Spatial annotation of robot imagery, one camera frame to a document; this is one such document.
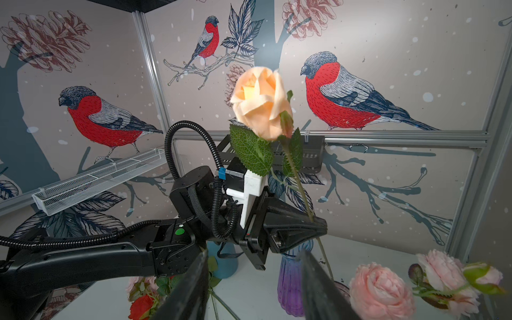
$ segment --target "white wire shelf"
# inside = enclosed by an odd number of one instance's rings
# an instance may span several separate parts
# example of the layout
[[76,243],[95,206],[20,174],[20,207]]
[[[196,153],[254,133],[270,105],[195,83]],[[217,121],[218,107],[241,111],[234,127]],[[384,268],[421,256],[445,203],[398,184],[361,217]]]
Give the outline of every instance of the white wire shelf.
[[49,188],[40,188],[32,198],[40,210],[51,216],[165,163],[164,150],[152,149]]

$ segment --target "flower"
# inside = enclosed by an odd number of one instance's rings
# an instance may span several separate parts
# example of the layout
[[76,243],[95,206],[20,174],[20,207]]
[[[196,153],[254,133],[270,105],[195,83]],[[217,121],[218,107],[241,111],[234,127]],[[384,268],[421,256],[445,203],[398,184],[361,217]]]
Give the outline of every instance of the flower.
[[[426,282],[438,291],[451,291],[469,283],[462,273],[463,265],[459,260],[444,252],[431,250],[427,255],[418,254],[419,264],[426,273]],[[440,297],[443,304],[448,305],[448,312],[455,316],[478,313],[477,301],[479,292],[472,287],[462,289],[449,297]]]
[[276,140],[284,132],[280,113],[292,115],[279,72],[265,67],[251,68],[240,76],[231,103],[238,121],[267,141]]
[[142,280],[141,276],[133,276],[130,278],[130,281],[128,282],[128,286],[126,287],[126,292],[128,293],[128,295],[130,295],[130,292],[132,292],[135,284],[141,280]]
[[130,315],[128,316],[128,318],[132,320],[149,319],[149,316],[142,319],[141,317],[151,309],[151,307],[153,306],[153,302],[154,299],[147,294],[138,298],[132,303],[132,306],[130,307]]
[[299,40],[313,33],[322,35],[329,19],[336,19],[332,7],[343,4],[343,0],[292,0],[283,4],[283,24],[291,35]]
[[493,266],[486,263],[473,263],[462,269],[469,283],[478,291],[486,294],[505,293],[499,286],[503,274]]
[[144,282],[148,283],[149,288],[154,292],[157,292],[157,290],[158,290],[158,285],[155,283],[156,278],[157,277],[155,277],[155,276],[150,276],[150,277],[144,279]]
[[406,320],[416,311],[412,290],[376,263],[357,268],[350,281],[350,304],[363,320]]

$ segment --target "blue vase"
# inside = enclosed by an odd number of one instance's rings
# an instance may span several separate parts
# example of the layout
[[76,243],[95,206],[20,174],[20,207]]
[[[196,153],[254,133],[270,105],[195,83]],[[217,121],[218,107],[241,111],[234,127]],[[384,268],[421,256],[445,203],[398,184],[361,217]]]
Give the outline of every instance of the blue vase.
[[[220,249],[220,245],[215,244],[212,241],[206,241],[206,245],[208,247],[208,256],[215,257],[217,260],[217,264],[219,268],[214,271],[214,276],[219,279],[226,279],[232,276],[237,268],[238,268],[238,259],[221,259],[217,256],[217,251]],[[233,243],[226,243],[224,249],[222,249],[222,253],[236,253],[234,250]]]

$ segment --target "white 3d-printed part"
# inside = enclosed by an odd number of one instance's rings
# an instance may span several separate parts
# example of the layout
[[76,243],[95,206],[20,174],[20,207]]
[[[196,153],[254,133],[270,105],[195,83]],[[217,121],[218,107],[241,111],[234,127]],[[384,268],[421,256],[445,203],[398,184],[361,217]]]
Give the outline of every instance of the white 3d-printed part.
[[236,191],[233,189],[227,189],[226,194],[232,196],[233,200],[237,200],[237,204],[243,204],[242,216],[240,217],[240,226],[245,228],[247,218],[251,212],[252,205],[256,197],[261,195],[263,187],[267,185],[268,176],[258,176],[251,170],[247,170],[244,176],[244,192]]

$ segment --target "vase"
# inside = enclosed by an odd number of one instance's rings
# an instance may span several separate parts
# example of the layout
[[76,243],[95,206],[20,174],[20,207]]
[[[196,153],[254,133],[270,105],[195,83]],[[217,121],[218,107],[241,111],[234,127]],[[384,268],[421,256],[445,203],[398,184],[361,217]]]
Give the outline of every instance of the vase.
[[[221,259],[217,256],[217,251],[219,251],[221,247],[220,245],[217,245],[213,241],[206,241],[206,245],[208,247],[208,256],[213,256],[215,260],[217,260],[218,268],[214,271],[214,276],[219,279],[226,279],[232,276],[238,269],[238,259]],[[226,243],[222,249],[222,253],[236,253],[234,244]]]
[[278,300],[286,313],[304,316],[302,305],[302,262],[297,258],[302,250],[311,251],[313,240],[309,240],[282,254],[279,271]]

